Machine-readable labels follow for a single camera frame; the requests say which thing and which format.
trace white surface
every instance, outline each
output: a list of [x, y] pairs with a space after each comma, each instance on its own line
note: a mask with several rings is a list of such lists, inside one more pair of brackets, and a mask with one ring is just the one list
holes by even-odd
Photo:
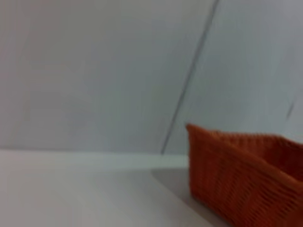
[[186, 122], [285, 132], [291, 102], [303, 87], [302, 9], [299, 0], [219, 3], [167, 153], [185, 153]]
[[212, 0], [1, 0], [0, 147], [157, 153]]
[[0, 226], [227, 227], [187, 185], [185, 156], [0, 151]]

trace wicker basket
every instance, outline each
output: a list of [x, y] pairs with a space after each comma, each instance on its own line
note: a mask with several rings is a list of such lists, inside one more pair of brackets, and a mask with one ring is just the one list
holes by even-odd
[[303, 145], [187, 125], [190, 190], [235, 227], [303, 227]]

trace white tabletop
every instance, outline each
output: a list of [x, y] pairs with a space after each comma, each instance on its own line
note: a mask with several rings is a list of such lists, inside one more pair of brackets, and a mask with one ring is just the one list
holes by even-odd
[[191, 199], [187, 157], [0, 151], [2, 227], [226, 227]]

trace gray wall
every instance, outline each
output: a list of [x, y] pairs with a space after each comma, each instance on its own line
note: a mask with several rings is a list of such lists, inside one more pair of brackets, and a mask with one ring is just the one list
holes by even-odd
[[0, 147], [158, 153], [211, 3], [0, 1]]
[[289, 137], [303, 133], [302, 124], [295, 126], [302, 104], [288, 115], [303, 88], [302, 9], [299, 0], [220, 2], [166, 153], [187, 151], [186, 122]]

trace orange basket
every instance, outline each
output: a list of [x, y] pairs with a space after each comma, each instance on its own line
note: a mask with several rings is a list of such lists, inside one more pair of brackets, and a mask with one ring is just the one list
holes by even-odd
[[303, 227], [303, 144], [187, 125], [190, 190], [235, 227]]

